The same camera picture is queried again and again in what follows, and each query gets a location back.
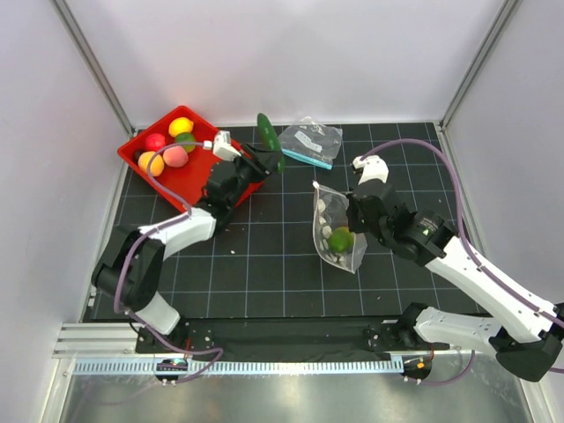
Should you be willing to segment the green toy cucumber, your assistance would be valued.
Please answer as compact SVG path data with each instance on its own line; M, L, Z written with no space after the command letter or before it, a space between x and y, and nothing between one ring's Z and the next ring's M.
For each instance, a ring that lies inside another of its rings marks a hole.
M276 170L282 174L285 170L285 158L282 153L278 135L271 124L270 119L264 113L258 113L256 117L258 135L263 143L263 146L270 151L278 154Z

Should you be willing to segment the green orange toy mango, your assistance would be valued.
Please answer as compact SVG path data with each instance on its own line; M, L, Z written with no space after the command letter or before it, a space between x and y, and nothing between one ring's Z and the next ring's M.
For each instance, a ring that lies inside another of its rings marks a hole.
M329 250L335 254L344 254L354 246L354 235L346 226L336 228L328 239Z

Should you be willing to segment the small yellow-green toy fruit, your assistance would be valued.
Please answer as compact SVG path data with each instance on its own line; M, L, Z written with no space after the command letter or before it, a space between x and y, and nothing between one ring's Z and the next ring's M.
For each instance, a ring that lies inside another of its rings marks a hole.
M174 141L180 144L181 147L186 151L186 153L193 152L197 147L197 140L194 135L190 132L183 132L178 134Z

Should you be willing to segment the pink toy peach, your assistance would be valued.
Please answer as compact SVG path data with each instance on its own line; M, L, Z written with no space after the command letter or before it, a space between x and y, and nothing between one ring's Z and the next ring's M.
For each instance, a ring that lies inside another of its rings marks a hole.
M188 153L180 145L171 146L166 149L162 153L162 158L168 167L174 168L183 167L189 161Z

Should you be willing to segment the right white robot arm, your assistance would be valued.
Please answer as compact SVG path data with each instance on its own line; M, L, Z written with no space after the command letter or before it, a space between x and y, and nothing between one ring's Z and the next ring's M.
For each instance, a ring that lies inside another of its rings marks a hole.
M395 255L448 280L473 298L489 317L459 315L411 303L391 331L408 349L423 343L461 346L487 354L528 382L540 381L563 346L563 311L520 287L506 274L496 284L488 261L434 211L411 211L394 187L378 179L347 196L349 229L372 234Z

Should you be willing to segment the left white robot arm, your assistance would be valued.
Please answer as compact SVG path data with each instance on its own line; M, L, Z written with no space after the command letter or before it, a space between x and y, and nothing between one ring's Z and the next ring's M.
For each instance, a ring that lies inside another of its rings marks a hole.
M233 219L237 204L251 185L282 171L283 153L267 149L214 142L212 165L202 196L176 217L151 226L113 230L97 263L92 284L114 298L115 312L156 332L156 342L168 353L186 344L180 313L158 292L163 263L173 254L221 233Z

